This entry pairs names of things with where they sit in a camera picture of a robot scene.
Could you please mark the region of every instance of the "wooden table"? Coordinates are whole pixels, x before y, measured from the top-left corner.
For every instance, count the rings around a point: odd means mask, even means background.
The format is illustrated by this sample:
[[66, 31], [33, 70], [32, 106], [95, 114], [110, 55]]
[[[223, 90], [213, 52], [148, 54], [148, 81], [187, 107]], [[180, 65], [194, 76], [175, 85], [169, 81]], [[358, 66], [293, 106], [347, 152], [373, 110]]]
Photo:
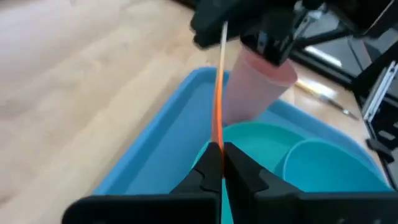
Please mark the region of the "wooden table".
[[[191, 16], [169, 0], [0, 1], [0, 223], [58, 223], [189, 72], [217, 64], [217, 48], [192, 44]], [[238, 52], [228, 44], [226, 68]], [[352, 93], [296, 68], [359, 115]], [[362, 121], [295, 88], [282, 98], [366, 147]]]

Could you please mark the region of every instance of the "wooden surface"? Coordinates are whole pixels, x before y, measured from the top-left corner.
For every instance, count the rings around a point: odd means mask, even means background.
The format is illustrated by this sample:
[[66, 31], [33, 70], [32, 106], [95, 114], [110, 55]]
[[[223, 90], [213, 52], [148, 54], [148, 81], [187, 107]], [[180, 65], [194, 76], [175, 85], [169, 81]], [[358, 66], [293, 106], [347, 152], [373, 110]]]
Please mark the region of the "wooden surface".
[[[191, 16], [169, 0], [0, 1], [0, 223], [58, 223], [189, 72], [217, 64]], [[228, 44], [226, 68], [238, 52]], [[350, 92], [296, 68], [359, 115]], [[365, 146], [362, 122], [295, 88], [282, 98]]]

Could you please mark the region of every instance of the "teal bowl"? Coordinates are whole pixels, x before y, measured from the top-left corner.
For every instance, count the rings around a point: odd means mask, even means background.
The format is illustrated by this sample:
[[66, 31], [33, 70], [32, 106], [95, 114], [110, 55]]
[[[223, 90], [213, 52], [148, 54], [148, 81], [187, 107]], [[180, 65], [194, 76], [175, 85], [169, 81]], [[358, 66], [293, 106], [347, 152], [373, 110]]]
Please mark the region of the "teal bowl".
[[[248, 156], [271, 172], [275, 171], [280, 161], [289, 150], [304, 137], [280, 126], [265, 123], [239, 123], [223, 130], [224, 142], [231, 142]], [[205, 152], [209, 141], [198, 153], [192, 167]], [[282, 177], [282, 172], [275, 173]], [[233, 223], [229, 207], [228, 194], [223, 180], [223, 204], [221, 221], [223, 224]]]
[[359, 159], [325, 141], [298, 143], [280, 164], [282, 178], [304, 192], [392, 191]]

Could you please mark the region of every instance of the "blue tray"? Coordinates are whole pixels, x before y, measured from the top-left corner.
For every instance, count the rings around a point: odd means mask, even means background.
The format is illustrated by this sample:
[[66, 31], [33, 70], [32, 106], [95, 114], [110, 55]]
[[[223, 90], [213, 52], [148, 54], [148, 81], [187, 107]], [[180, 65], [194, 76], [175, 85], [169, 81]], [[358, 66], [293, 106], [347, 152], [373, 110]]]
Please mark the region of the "blue tray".
[[[94, 194], [169, 193], [188, 174], [199, 150], [210, 138], [215, 73], [212, 67], [194, 70]], [[276, 101], [258, 121], [278, 124], [305, 137], [321, 138], [345, 148], [383, 179], [365, 149], [337, 129], [288, 103]]]

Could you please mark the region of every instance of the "pink plastic cup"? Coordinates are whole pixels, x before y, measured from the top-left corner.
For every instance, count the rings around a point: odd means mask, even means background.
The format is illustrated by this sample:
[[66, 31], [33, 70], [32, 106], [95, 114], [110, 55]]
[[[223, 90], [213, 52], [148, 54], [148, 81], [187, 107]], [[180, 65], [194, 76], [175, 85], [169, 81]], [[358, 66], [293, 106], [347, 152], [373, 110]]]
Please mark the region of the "pink plastic cup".
[[225, 88], [223, 123], [257, 118], [296, 81], [297, 73], [288, 60], [275, 67], [243, 47]]

